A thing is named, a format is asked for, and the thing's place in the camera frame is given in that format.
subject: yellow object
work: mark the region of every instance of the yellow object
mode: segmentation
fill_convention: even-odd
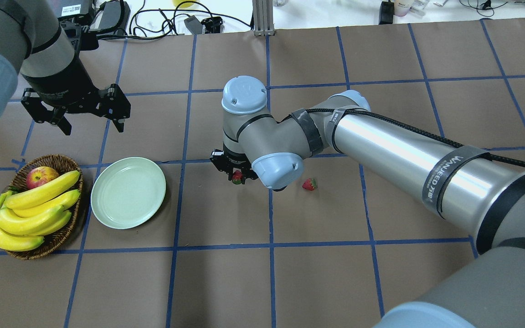
[[[62,205],[56,205],[36,216],[21,218],[7,207],[0,209],[0,228],[13,235],[35,235],[62,217]]]
[[[54,224],[52,224],[48,228],[42,229],[40,231],[36,231],[33,234],[36,236],[47,236],[50,233],[56,232],[63,226],[66,226],[66,224],[70,221],[71,216],[72,216],[72,213],[70,212],[70,210],[65,210],[64,212],[62,212],[62,217],[60,218],[60,220],[57,220],[56,222],[54,222]]]
[[[177,8],[177,6],[178,6],[179,4],[181,4],[181,2],[184,2],[184,1],[185,1],[185,0],[171,0],[171,2],[173,2],[173,6],[176,7],[176,8]],[[179,7],[179,9],[189,8],[189,7],[193,6],[193,5],[194,5],[193,3],[188,2],[187,4],[183,4],[183,5],[181,5],[181,6]]]
[[[0,208],[6,197],[12,194],[12,191],[2,193],[0,196]],[[44,237],[40,236],[14,236],[0,228],[0,248],[7,251],[31,251],[42,245]]]
[[[62,195],[59,195],[58,197],[49,200],[44,204],[40,204],[38,206],[26,208],[23,210],[16,209],[13,210],[13,212],[18,216],[21,216],[22,218],[29,218],[30,216],[38,215],[44,212],[45,210],[49,210],[50,208],[56,205],[62,205],[62,210],[67,210],[68,208],[71,208],[75,203],[77,203],[79,197],[80,191],[78,189],[74,189],[71,191],[67,191]]]
[[[78,181],[79,177],[79,171],[75,170],[66,172],[39,187],[7,197],[4,206],[9,207],[12,210],[24,210],[26,208],[38,206],[50,199],[56,198],[56,196],[61,193],[64,193],[64,191],[72,187],[72,185]]]

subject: fruit basket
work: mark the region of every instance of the fruit basket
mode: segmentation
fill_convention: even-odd
[[[17,190],[17,191],[26,191],[26,177],[27,174],[33,169],[37,168],[38,166],[49,166],[50,168],[55,169],[58,171],[59,174],[64,174],[69,171],[77,170],[80,173],[80,177],[78,178],[78,181],[68,190],[73,189],[79,189],[81,192],[81,196],[77,200],[77,203],[75,203],[71,208],[72,217],[70,218],[69,222],[62,227],[60,230],[57,230],[56,232],[47,235],[44,237],[44,243],[40,245],[38,248],[33,249],[31,251],[6,251],[10,256],[15,257],[16,259],[22,259],[22,260],[32,260],[32,259],[39,259],[40,257],[44,257],[46,255],[49,255],[53,251],[56,251],[56,249],[60,248],[62,244],[64,244],[71,234],[75,231],[77,227],[80,226],[79,220],[81,220],[81,211],[82,211],[82,187],[84,185],[83,178],[82,178],[82,170],[80,166],[75,162],[72,158],[61,155],[61,154],[52,154],[52,155],[45,155],[38,157],[31,162],[27,163],[19,172],[17,172],[16,176],[11,181],[11,184],[9,185],[9,189]]]

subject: bunch of bananas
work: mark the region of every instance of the bunch of bananas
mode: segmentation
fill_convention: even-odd
[[[34,189],[0,196],[0,248],[30,251],[44,243],[44,236],[56,232],[70,220],[71,208],[80,191],[66,191],[80,177],[70,171]]]

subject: apple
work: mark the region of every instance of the apple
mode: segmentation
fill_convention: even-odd
[[[39,166],[31,170],[26,177],[26,186],[28,189],[34,189],[42,184],[48,183],[59,177],[58,171],[48,166]]]

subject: white bottle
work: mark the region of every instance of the white bottle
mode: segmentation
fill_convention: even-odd
[[[398,17],[405,16],[413,2],[414,0],[394,0],[394,14]]]

